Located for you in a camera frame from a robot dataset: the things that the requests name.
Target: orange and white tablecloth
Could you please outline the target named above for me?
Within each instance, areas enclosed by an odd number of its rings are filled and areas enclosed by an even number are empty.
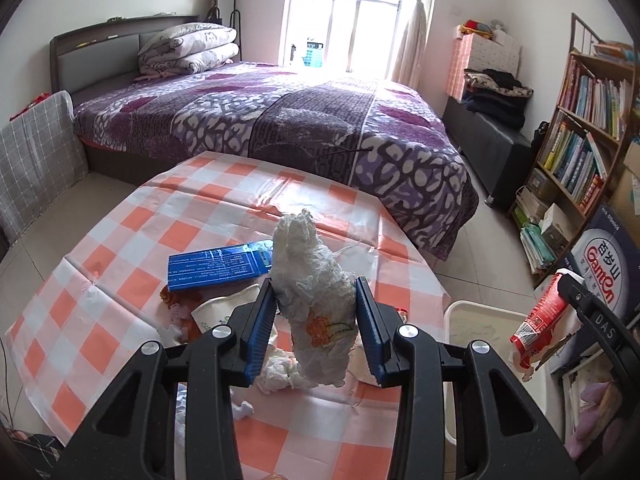
[[[7,339],[24,389],[66,443],[139,346],[174,344],[160,299],[171,254],[270,238],[306,208],[343,269],[376,300],[403,307],[436,338],[449,297],[373,196],[276,164],[206,152],[135,190],[56,267]],[[290,349],[283,319],[277,344]],[[341,388],[240,390],[255,415],[236,422],[246,479],[386,478],[399,392]]]

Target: bed headboard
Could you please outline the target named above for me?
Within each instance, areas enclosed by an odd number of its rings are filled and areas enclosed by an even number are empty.
[[[197,22],[197,16],[127,18],[78,28],[49,43],[51,89],[66,90],[74,106],[123,88],[137,76],[138,52],[156,33]]]

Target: white curtain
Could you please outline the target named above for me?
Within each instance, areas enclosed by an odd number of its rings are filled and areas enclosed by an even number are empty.
[[[423,0],[416,0],[414,12],[402,35],[392,81],[416,88],[420,77],[420,60],[427,41],[427,15]]]

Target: white rag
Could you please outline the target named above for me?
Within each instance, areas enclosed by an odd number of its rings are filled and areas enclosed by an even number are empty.
[[[358,333],[355,289],[306,209],[280,219],[271,265],[271,283],[291,326],[300,374],[318,384],[342,386]]]

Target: blue basket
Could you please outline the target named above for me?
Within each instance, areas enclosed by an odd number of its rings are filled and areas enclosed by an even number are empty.
[[[306,56],[302,58],[302,61],[305,62],[305,66],[320,68],[322,66],[323,57],[324,57],[324,45],[322,43],[307,41]]]

